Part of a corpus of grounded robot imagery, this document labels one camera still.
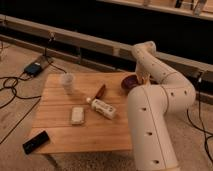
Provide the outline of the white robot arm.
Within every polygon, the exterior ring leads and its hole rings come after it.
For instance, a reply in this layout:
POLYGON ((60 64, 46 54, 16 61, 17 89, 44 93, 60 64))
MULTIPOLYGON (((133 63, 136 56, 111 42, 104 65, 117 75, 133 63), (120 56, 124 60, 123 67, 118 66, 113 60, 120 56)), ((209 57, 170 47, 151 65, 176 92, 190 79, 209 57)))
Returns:
POLYGON ((151 75, 156 84, 133 88, 127 97, 127 116, 137 171, 180 171, 165 114, 188 109, 195 101, 192 83, 179 71, 159 60, 153 41, 136 44, 138 77, 151 75))

